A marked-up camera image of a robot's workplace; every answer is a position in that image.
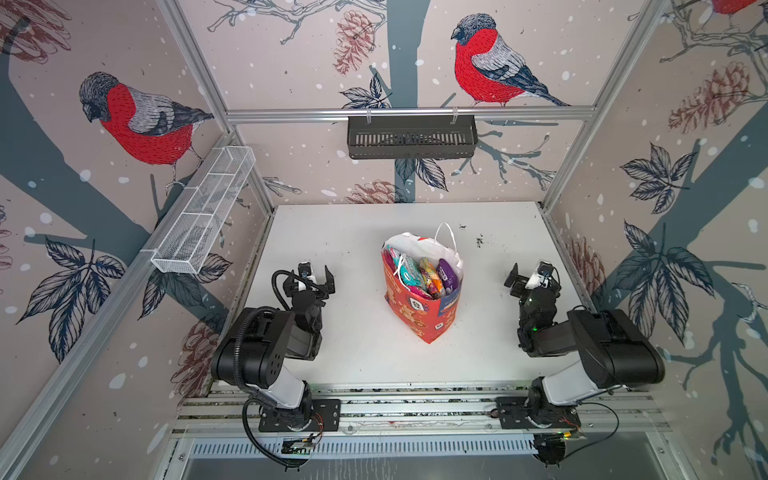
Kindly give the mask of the purple Fox's berries bag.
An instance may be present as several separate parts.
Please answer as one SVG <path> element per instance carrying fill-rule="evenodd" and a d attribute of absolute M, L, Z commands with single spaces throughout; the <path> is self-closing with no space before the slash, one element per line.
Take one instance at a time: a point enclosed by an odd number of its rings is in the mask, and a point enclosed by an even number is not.
<path fill-rule="evenodd" d="M 458 290 L 461 281 L 451 265 L 445 259 L 439 260 L 436 272 L 447 295 Z"/>

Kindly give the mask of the teal Fox's candy bag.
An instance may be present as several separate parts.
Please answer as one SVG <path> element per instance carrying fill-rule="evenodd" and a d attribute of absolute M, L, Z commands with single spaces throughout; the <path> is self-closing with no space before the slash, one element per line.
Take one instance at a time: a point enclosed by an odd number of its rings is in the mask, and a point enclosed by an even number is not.
<path fill-rule="evenodd" d="M 416 261 L 407 254 L 402 254 L 397 261 L 397 274 L 401 282 L 407 287 L 416 287 L 426 290 L 422 273 Z"/>

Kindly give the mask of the red paper gift bag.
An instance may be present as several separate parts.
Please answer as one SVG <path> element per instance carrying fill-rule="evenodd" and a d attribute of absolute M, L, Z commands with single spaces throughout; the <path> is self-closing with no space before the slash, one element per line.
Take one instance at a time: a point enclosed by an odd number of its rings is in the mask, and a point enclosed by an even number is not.
<path fill-rule="evenodd" d="M 461 259 L 454 235 L 451 244 L 441 243 L 437 235 L 421 237 L 410 232 L 395 235 L 384 242 L 381 258 L 386 281 L 385 300 L 391 310 L 425 343 L 430 344 L 443 335 L 454 323 L 464 279 L 464 263 Z M 428 258 L 435 269 L 440 259 L 445 259 L 458 275 L 461 285 L 457 291 L 442 298 L 427 300 L 411 293 L 394 276 L 394 265 L 386 247 L 393 247 L 411 257 L 416 263 Z"/>

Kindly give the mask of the pink Lay's chips bag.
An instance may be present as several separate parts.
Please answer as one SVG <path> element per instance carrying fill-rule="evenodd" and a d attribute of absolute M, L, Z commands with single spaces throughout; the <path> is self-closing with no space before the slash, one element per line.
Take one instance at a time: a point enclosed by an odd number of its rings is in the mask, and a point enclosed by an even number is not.
<path fill-rule="evenodd" d="M 432 300 L 433 297 L 427 291 L 424 276 L 415 259 L 393 247 L 386 247 L 385 251 L 393 262 L 394 276 L 414 295 Z"/>

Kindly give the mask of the orange Fox's candy bag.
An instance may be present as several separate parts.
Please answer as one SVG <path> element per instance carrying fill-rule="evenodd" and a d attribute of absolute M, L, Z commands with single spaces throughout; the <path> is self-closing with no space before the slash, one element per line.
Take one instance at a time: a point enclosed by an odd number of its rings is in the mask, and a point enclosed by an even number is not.
<path fill-rule="evenodd" d="M 423 282 L 427 292 L 435 299 L 445 295 L 445 289 L 440 276 L 428 258 L 422 258 L 419 262 Z"/>

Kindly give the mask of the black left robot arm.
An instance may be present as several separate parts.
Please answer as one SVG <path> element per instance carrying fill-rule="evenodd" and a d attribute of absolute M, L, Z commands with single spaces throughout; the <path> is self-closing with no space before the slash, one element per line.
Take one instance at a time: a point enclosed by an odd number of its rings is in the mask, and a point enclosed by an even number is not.
<path fill-rule="evenodd" d="M 260 414 L 259 431 L 313 432 L 337 426 L 337 401 L 316 401 L 307 381 L 294 376 L 287 359 L 313 361 L 322 344 L 322 308 L 335 293 L 335 278 L 324 270 L 316 281 L 309 262 L 296 271 L 277 270 L 270 280 L 279 305 L 244 308 L 219 341 L 211 376 L 248 395 L 243 416 Z"/>

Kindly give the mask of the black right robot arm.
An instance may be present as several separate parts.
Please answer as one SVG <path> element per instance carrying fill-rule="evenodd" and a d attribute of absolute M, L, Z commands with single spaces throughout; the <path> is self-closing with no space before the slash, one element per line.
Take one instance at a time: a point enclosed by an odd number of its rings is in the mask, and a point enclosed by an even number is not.
<path fill-rule="evenodd" d="M 561 282 L 556 267 L 540 262 L 529 277 L 514 266 L 504 286 L 518 299 L 519 347 L 531 358 L 576 352 L 575 363 L 534 379 L 526 397 L 496 399 L 504 429 L 578 428 L 576 406 L 622 387 L 659 384 L 665 377 L 660 354 L 622 310 L 593 313 L 584 306 L 557 322 Z"/>

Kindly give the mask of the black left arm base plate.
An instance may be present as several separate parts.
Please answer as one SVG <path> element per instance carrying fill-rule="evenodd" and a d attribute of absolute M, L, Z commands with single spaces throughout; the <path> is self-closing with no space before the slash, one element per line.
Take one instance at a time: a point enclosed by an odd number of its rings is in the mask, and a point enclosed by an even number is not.
<path fill-rule="evenodd" d="M 266 409 L 258 426 L 260 433 L 336 432 L 339 428 L 341 401 L 315 399 L 295 409 Z"/>

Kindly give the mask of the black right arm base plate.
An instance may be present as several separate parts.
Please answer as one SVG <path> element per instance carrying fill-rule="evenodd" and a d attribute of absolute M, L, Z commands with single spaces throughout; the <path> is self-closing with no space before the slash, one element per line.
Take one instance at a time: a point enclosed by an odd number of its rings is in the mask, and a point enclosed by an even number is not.
<path fill-rule="evenodd" d="M 575 407 L 555 406 L 547 400 L 539 400 L 536 404 L 527 397 L 497 397 L 494 412 L 503 430 L 581 428 Z"/>

